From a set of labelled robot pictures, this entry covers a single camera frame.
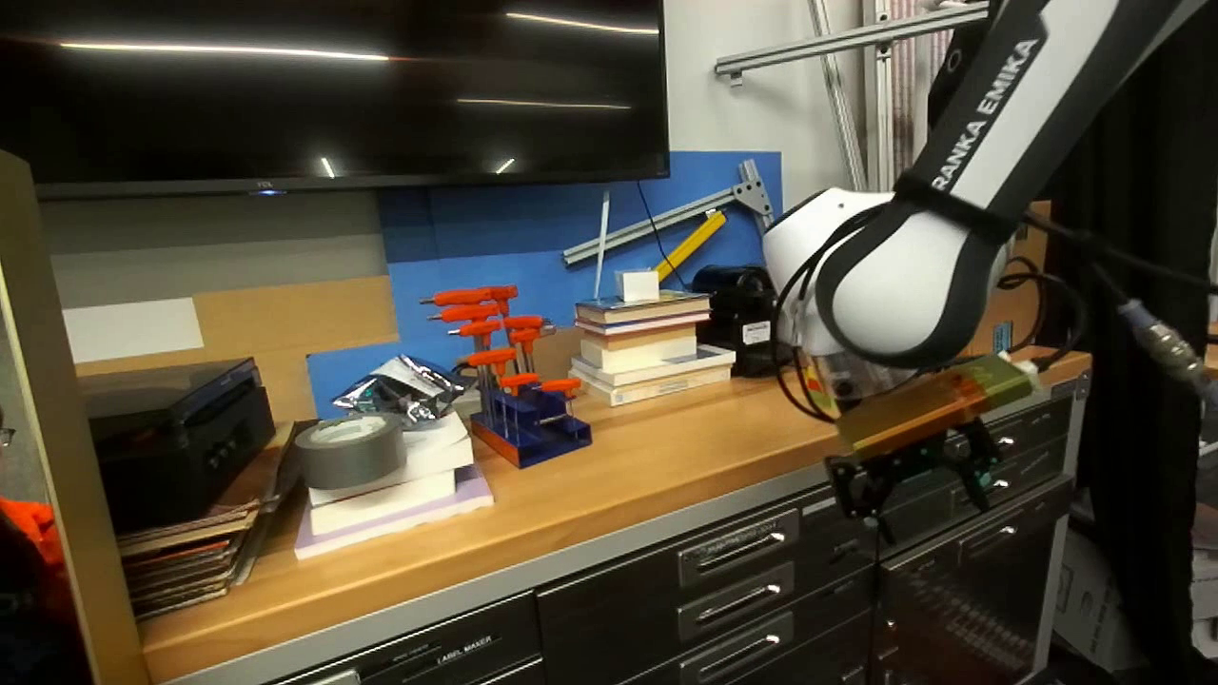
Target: drawer handle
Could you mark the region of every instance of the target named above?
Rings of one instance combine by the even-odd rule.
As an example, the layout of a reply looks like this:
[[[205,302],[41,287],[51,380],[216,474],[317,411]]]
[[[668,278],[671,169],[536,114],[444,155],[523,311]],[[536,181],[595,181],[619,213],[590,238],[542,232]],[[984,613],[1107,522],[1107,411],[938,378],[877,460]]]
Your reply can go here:
[[[741,643],[741,647],[718,654],[715,663],[706,663],[706,667],[697,670],[694,685],[732,679],[739,667],[751,667],[751,663],[764,657],[764,654],[777,649],[777,647],[786,647],[786,637],[764,630],[764,637],[758,637],[753,643]]]
[[[782,586],[782,582],[753,586],[753,590],[745,590],[745,594],[739,594],[739,599],[732,599],[732,601],[725,601],[725,605],[701,610],[701,613],[697,613],[697,623],[718,619],[718,618],[727,618],[727,613],[741,613],[741,610],[751,610],[751,605],[758,605],[758,601],[774,601],[774,599],[786,599],[786,586]]]
[[[753,540],[741,540],[741,544],[708,548],[708,550],[697,558],[697,567],[708,569],[708,567],[718,567],[718,563],[732,563],[732,558],[764,550],[764,548],[782,548],[782,544],[789,544],[789,534],[774,530],[774,534],[753,538]]]

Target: workbench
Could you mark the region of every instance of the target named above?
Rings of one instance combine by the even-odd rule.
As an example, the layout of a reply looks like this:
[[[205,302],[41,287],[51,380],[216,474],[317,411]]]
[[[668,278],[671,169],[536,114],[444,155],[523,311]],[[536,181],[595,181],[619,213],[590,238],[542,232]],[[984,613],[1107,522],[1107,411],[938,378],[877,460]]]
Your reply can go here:
[[[1046,383],[1084,378],[1081,356]],[[798,416],[774,378],[671,398],[575,398],[595,444],[510,467],[481,449],[490,509],[298,558],[301,509],[269,534],[230,599],[140,623],[151,682],[274,682],[369,643],[529,594],[687,530],[825,484],[825,421]]]

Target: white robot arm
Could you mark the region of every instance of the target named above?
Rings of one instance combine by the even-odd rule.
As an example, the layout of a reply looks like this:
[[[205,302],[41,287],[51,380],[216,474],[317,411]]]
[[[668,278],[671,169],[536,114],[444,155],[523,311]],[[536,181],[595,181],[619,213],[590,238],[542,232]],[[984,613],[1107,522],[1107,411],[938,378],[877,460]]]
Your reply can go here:
[[[777,290],[817,257],[805,297],[816,323],[789,344],[816,354],[839,344],[899,370],[953,360],[985,311],[1028,203],[1119,84],[1204,2],[1010,0],[895,194],[825,189],[764,232]]]

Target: television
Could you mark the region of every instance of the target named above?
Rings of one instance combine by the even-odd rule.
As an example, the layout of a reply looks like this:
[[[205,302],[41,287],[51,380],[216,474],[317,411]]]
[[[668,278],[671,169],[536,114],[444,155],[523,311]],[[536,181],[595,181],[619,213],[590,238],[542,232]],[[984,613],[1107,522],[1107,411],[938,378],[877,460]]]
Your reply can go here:
[[[661,0],[0,0],[41,199],[660,177]]]

